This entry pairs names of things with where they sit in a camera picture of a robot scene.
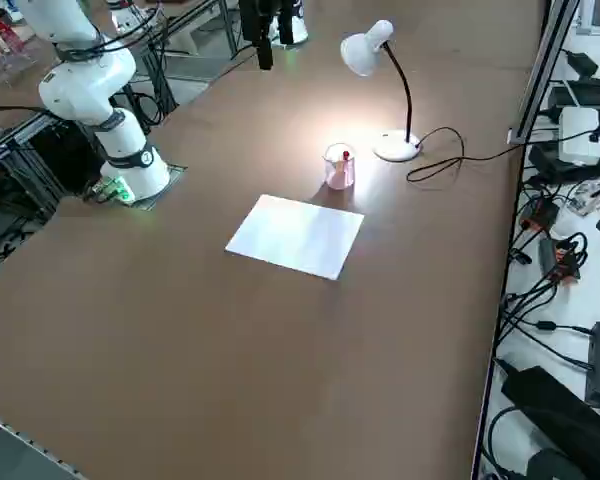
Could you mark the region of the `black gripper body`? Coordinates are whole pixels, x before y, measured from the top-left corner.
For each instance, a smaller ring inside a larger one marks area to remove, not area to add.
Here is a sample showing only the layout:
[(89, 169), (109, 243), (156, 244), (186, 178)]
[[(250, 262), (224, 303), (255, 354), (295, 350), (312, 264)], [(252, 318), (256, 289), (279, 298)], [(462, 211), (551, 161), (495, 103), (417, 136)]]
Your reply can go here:
[(243, 38), (248, 42), (258, 42), (262, 29), (268, 30), (271, 19), (277, 12), (274, 0), (239, 0)]

